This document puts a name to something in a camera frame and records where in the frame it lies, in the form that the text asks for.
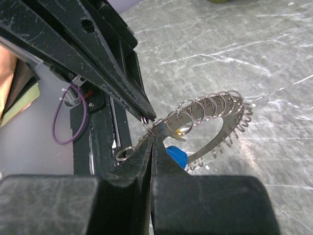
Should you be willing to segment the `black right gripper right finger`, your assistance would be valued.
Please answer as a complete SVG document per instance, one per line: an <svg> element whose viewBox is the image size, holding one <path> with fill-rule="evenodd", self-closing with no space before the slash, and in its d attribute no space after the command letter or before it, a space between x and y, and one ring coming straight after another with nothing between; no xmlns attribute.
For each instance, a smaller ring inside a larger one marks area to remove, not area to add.
<svg viewBox="0 0 313 235"><path fill-rule="evenodd" d="M190 175L152 145L151 212L156 235L278 235L268 192L247 175Z"/></svg>

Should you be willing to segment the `blue tagged key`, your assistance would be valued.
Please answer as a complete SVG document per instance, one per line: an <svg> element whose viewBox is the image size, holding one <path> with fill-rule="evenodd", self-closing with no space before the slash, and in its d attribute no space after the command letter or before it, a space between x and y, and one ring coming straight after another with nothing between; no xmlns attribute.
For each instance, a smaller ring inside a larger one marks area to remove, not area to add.
<svg viewBox="0 0 313 235"><path fill-rule="evenodd" d="M188 163L188 155L184 151L176 146L169 146L166 151L182 169L185 169Z"/></svg>

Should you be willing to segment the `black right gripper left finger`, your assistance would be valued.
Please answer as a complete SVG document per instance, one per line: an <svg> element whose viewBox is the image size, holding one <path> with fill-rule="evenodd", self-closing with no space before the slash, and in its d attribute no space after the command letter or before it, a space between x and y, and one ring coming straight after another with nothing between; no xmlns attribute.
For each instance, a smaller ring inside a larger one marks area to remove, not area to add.
<svg viewBox="0 0 313 235"><path fill-rule="evenodd" d="M10 175L0 182L3 235L147 235L153 138L103 177Z"/></svg>

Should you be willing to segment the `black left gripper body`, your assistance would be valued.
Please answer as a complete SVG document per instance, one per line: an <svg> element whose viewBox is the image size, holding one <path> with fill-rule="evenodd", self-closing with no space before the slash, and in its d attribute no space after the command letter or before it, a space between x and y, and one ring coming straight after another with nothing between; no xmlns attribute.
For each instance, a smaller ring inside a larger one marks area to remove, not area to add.
<svg viewBox="0 0 313 235"><path fill-rule="evenodd" d="M108 44L122 72L133 86L144 93L138 56L134 51L138 44L134 33L107 0L96 0L95 7L114 29L114 33L109 33Z"/></svg>

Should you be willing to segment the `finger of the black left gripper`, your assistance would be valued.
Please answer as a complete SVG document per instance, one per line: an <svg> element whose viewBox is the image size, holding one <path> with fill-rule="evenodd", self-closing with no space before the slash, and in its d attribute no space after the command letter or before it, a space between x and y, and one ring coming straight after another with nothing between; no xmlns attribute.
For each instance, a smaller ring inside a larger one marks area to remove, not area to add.
<svg viewBox="0 0 313 235"><path fill-rule="evenodd" d="M114 29L89 0L42 0L40 5L63 27L65 33L80 47L85 60L90 60L97 75L87 76L137 119L154 120L156 114L145 93L125 77L109 48L109 33Z"/></svg>
<svg viewBox="0 0 313 235"><path fill-rule="evenodd" d="M0 35L54 65L57 72L62 71L61 76L65 73L65 79L70 81L75 75L85 79L85 75L98 74L64 27L40 5L40 0L1 1Z"/></svg>

